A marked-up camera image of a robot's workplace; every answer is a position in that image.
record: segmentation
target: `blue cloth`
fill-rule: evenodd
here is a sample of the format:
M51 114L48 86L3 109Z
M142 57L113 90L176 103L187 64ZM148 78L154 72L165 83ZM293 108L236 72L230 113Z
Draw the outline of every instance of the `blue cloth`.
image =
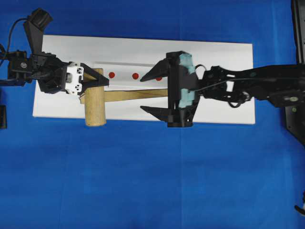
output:
M54 18L46 34L246 42L254 67L295 63L289 0L2 1L0 42L37 7ZM30 52L21 25L15 49ZM305 150L268 102L256 101L255 125L88 128L33 118L34 88L4 88L0 228L304 228L293 206L305 188Z

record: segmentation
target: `red marker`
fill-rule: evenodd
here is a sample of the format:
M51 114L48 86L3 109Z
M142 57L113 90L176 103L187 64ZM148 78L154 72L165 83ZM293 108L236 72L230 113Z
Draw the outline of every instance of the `red marker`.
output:
M137 80L139 78L139 74L138 73L134 73L132 74L132 77L134 80Z
M115 77L115 74L114 74L114 72L111 72L111 73L109 73L109 78L114 78Z

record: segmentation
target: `blue background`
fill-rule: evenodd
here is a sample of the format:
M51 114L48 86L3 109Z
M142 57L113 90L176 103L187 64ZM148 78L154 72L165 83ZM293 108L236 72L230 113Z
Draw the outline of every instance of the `blue background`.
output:
M17 18L43 7L54 18L46 34L246 42L255 67L295 63L289 0L0 5L4 45ZM30 53L21 23L15 49ZM84 120L33 118L34 88L4 88L0 228L304 228L293 206L305 188L305 150L268 102L255 102L255 125L108 121L87 128Z

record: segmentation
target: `wooden handle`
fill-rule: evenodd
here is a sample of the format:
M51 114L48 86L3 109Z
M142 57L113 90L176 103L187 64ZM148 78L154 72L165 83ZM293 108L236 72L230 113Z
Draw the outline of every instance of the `wooden handle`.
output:
M95 69L103 74L103 69ZM92 80L93 77L84 74L84 81ZM101 126L106 124L104 86L91 87L85 91L85 117L87 126Z
M133 99L148 99L167 97L167 89L133 90L133 91L105 91L105 102L115 102ZM81 104L85 104L85 94L80 96Z

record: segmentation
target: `screw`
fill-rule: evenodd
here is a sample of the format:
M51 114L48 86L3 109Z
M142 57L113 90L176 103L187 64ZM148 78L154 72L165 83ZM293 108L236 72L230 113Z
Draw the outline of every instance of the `screw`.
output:
M28 65L27 65L25 62L21 62L21 63L20 63L20 67L21 67L21 68L27 68Z
M293 96L293 97L290 97L290 99L289 99L291 102L296 102L296 101L298 101L299 100L299 98L298 97L295 97L295 96Z

